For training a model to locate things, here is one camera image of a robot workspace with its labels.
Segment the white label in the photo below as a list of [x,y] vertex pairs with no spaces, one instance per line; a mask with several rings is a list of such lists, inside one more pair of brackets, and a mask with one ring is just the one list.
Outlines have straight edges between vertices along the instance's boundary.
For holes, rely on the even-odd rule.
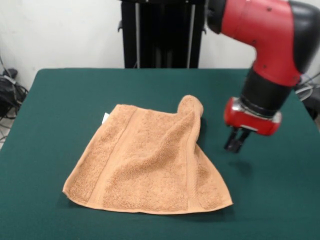
[[108,117],[109,117],[109,114],[105,112],[102,119],[102,124],[104,124],[104,122],[108,119]]

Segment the orange towel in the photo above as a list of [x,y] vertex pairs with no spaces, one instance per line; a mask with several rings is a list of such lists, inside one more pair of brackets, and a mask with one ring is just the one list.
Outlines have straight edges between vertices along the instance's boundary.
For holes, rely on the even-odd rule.
[[116,212],[188,214],[232,205],[224,180],[196,143],[202,113],[190,95],[175,114],[117,105],[63,192],[79,205]]

